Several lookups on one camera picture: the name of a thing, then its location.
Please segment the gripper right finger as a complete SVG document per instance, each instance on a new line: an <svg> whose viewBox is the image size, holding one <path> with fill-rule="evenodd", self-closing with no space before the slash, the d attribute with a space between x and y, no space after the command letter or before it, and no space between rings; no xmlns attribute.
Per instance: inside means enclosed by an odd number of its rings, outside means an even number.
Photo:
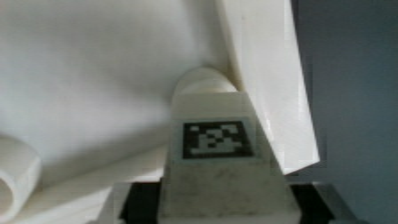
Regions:
<svg viewBox="0 0 398 224"><path fill-rule="evenodd" d="M331 184L292 183L290 188L302 211L300 224L359 224L359 218Z"/></svg>

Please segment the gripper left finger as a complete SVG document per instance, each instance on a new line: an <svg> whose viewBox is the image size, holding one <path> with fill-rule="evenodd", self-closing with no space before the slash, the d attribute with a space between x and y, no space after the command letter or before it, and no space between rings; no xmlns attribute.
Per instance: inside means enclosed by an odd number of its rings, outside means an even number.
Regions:
<svg viewBox="0 0 398 224"><path fill-rule="evenodd" d="M103 224L158 224L160 183L117 183L103 205Z"/></svg>

